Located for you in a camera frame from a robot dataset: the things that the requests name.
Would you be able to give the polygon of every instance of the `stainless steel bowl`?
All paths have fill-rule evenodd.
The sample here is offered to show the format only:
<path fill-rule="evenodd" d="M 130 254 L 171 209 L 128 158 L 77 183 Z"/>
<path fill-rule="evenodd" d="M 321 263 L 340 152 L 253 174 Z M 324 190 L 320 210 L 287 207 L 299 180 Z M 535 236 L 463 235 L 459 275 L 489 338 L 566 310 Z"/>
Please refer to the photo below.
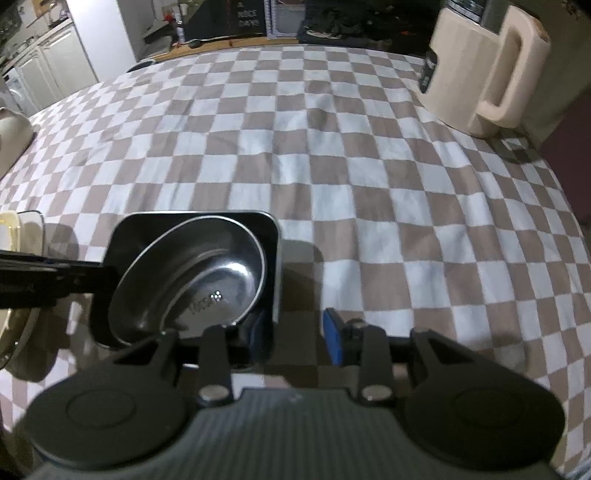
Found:
<path fill-rule="evenodd" d="M 241 223 L 192 218 L 131 264 L 109 306 L 111 331 L 133 343 L 169 327 L 193 338 L 211 325 L 237 325 L 259 299 L 266 273 L 261 244 Z"/>

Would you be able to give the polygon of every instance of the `black handle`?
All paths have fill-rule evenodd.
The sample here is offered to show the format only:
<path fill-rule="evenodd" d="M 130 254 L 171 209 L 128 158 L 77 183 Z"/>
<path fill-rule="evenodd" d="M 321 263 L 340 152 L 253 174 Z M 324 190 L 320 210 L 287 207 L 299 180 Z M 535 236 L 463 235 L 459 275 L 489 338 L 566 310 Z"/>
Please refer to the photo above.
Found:
<path fill-rule="evenodd" d="M 357 389 L 358 401 L 363 405 L 389 403 L 395 398 L 388 336 L 374 325 L 363 329 Z"/>
<path fill-rule="evenodd" d="M 112 293 L 118 283 L 100 263 L 0 252 L 0 309 L 51 307 L 71 293 Z"/>
<path fill-rule="evenodd" d="M 202 407 L 219 407 L 233 401 L 226 330 L 212 325 L 203 332 L 199 346 L 197 402 Z"/>

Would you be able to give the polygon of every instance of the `kitchen counter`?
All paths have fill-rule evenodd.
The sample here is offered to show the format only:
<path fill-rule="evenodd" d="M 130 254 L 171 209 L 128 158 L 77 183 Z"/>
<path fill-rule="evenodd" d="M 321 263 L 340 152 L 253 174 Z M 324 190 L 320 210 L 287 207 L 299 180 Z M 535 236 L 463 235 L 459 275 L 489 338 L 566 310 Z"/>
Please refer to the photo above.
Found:
<path fill-rule="evenodd" d="M 296 38 L 266 38 L 266 37 L 252 37 L 252 38 L 228 38 L 227 40 L 217 40 L 206 42 L 198 48 L 190 48 L 189 44 L 182 44 L 180 47 L 175 47 L 171 51 L 161 53 L 152 57 L 157 62 L 177 59 L 186 55 L 195 55 L 197 53 L 205 53 L 207 51 L 226 50 L 228 48 L 242 48 L 242 47 L 260 47 L 267 45 L 294 45 L 298 41 Z"/>
<path fill-rule="evenodd" d="M 60 30 L 66 28 L 68 25 L 71 25 L 72 23 L 73 23 L 72 19 L 71 18 L 68 18 L 68 19 L 64 20 L 62 23 L 60 23 L 59 25 L 53 27 L 51 30 L 49 30 L 46 33 L 44 33 L 41 37 L 39 37 L 38 39 L 36 39 L 34 43 L 32 43 L 24 51 L 20 52 L 11 61 L 9 61 L 2 68 L 2 70 L 0 71 L 1 72 L 1 75 L 5 75 L 6 72 L 8 72 L 11 68 L 13 68 L 18 63 L 18 61 L 21 58 L 23 58 L 27 53 L 29 53 L 33 48 L 35 48 L 39 44 L 45 42 L 45 40 L 47 40 L 48 38 L 50 38 L 52 35 L 55 35 L 57 32 L 59 32 Z"/>
<path fill-rule="evenodd" d="M 582 233 L 523 134 L 471 138 L 423 108 L 422 64 L 287 45 L 124 74 L 31 118 L 37 137 L 0 180 L 0 209 L 41 211 L 50 256 L 94 261 L 132 212 L 269 212 L 284 238 L 276 350 L 240 385 L 348 381 L 323 348 L 325 307 L 389 335 L 432 328 L 558 396 L 567 428 L 553 462 L 569 470 L 591 447 Z M 4 439 L 21 463 L 29 402 L 104 355 L 89 302 L 73 296 L 43 312 L 27 361 L 0 371 Z"/>

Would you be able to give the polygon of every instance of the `wall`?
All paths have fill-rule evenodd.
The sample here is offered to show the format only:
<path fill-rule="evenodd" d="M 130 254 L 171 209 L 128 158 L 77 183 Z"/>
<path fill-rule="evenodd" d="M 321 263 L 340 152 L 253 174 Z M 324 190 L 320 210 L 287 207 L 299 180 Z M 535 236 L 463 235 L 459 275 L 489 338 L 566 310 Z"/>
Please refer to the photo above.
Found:
<path fill-rule="evenodd" d="M 99 82 L 121 75 L 135 64 L 116 0 L 68 0 L 68 7 Z"/>
<path fill-rule="evenodd" d="M 568 107 L 591 85 L 591 20 L 578 20 L 558 0 L 521 0 L 548 31 L 551 50 L 522 121 L 536 145 L 562 120 Z"/>
<path fill-rule="evenodd" d="M 591 89 L 571 105 L 556 130 L 544 141 L 541 153 L 554 171 L 581 223 L 591 222 Z"/>
<path fill-rule="evenodd" d="M 143 35 L 154 23 L 154 10 L 151 0 L 118 0 L 119 10 L 135 59 L 145 47 Z"/>
<path fill-rule="evenodd" d="M 162 13 L 162 7 L 168 3 L 168 0 L 152 0 L 154 4 L 154 11 L 158 20 L 164 20 L 164 14 Z"/>

